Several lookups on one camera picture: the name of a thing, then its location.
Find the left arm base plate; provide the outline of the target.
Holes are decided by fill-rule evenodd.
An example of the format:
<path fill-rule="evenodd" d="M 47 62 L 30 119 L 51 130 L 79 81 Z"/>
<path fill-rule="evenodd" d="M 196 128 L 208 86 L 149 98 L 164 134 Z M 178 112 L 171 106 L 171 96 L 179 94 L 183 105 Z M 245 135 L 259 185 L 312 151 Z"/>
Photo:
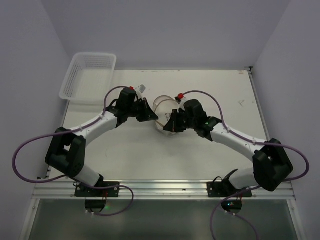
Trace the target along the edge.
<path fill-rule="evenodd" d="M 117 198 L 120 191 L 120 183 L 117 181 L 103 181 L 99 184 L 98 189 L 79 183 L 73 185 L 75 186 L 74 196 L 81 198 Z"/>

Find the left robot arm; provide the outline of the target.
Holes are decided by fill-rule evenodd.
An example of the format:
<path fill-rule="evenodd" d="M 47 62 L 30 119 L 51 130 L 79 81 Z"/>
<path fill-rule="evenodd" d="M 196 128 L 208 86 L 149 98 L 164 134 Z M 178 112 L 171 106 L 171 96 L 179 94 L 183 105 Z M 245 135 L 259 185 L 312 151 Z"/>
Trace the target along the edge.
<path fill-rule="evenodd" d="M 45 162 L 86 187 L 101 189 L 104 177 L 85 164 L 86 148 L 101 135 L 124 124 L 128 118 L 135 118 L 140 123 L 158 120 L 159 117 L 143 97 L 145 89 L 144 85 L 125 87 L 115 100 L 115 106 L 104 106 L 98 116 L 78 127 L 58 128 Z"/>

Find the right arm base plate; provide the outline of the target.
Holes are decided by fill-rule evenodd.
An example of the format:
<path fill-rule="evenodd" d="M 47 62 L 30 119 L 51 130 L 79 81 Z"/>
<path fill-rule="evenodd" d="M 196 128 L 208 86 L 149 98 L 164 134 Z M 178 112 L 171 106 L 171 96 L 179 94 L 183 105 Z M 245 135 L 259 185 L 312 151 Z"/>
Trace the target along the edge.
<path fill-rule="evenodd" d="M 243 192 L 246 188 L 236 189 L 230 184 L 224 184 L 221 181 L 209 181 L 206 183 L 207 195 L 209 198 L 226 198 L 233 194 L 237 194 L 236 197 L 251 198 L 253 196 L 252 191 Z"/>

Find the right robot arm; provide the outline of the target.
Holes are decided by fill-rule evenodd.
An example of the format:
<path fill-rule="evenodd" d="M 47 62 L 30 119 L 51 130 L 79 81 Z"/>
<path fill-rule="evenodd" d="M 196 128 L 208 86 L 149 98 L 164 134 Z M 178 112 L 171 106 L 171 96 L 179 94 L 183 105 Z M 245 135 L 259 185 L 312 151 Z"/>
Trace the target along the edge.
<path fill-rule="evenodd" d="M 222 144 L 249 159 L 253 166 L 247 169 L 234 169 L 214 188 L 225 196 L 233 195 L 248 187 L 260 186 L 273 192 L 293 171 L 293 165 L 277 139 L 262 145 L 254 138 L 245 141 L 224 127 L 221 119 L 207 116 L 198 100 L 187 100 L 173 109 L 164 131 L 182 133 L 194 130 L 201 138 Z"/>

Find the white mesh laundry bag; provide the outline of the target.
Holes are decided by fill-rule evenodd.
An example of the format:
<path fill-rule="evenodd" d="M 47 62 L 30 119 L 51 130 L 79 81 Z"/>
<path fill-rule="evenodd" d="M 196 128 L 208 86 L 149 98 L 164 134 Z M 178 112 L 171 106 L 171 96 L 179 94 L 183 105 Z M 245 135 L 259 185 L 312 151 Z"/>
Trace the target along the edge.
<path fill-rule="evenodd" d="M 162 133 L 166 137 L 176 134 L 173 132 L 164 131 L 163 128 L 169 122 L 172 110 L 178 109 L 178 107 L 178 102 L 168 95 L 161 95 L 153 102 L 152 110 L 158 116 L 158 120 L 155 121 L 155 128 L 158 132 Z"/>

